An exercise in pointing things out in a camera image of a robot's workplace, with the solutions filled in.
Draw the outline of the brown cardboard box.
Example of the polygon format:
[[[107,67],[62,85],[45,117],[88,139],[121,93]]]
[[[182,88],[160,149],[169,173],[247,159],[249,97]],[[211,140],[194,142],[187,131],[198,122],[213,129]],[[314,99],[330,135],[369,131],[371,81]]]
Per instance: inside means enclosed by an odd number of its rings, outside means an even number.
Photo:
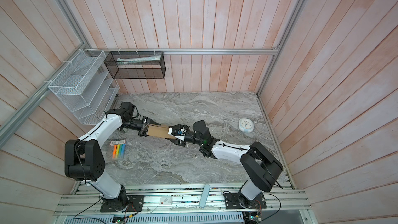
[[[149,124],[145,136],[175,140],[176,137],[170,135],[169,130],[166,126]]]

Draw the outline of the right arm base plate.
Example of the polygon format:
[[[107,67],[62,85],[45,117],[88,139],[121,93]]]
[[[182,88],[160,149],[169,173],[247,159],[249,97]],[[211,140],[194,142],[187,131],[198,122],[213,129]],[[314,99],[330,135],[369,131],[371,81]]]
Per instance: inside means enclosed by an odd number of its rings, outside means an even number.
[[[239,191],[237,193],[231,193],[229,191],[223,191],[226,209],[263,209],[266,208],[266,202],[264,194],[258,194],[253,200],[248,200]]]

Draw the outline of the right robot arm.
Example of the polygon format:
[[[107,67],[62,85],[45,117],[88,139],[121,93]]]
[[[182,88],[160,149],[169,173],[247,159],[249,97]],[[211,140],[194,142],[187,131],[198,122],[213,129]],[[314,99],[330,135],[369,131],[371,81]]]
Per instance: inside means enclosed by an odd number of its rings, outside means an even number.
[[[242,165],[250,178],[239,190],[239,197],[243,200],[253,201],[259,194],[269,193],[284,170],[281,162],[261,143],[226,143],[210,134],[204,120],[195,122],[192,127],[184,124],[169,126],[168,135],[171,136],[170,141],[178,146],[187,143],[198,145],[204,157]]]

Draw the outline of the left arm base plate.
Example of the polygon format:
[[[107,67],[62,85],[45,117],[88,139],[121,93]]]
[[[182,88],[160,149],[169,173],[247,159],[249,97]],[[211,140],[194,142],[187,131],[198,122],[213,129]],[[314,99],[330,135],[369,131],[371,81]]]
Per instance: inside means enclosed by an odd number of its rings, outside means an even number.
[[[100,212],[141,212],[144,198],[144,195],[126,195],[115,199],[103,199]]]

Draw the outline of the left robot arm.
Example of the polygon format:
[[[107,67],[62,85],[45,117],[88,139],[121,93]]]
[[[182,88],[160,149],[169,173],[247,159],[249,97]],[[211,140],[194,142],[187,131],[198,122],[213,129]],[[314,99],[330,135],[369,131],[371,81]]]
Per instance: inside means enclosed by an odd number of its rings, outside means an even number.
[[[103,195],[104,200],[127,201],[124,186],[114,181],[105,171],[102,146],[118,129],[141,132],[147,124],[159,125],[150,118],[139,118],[135,105],[122,102],[110,109],[104,118],[88,133],[65,144],[65,175],[76,181],[90,182]]]

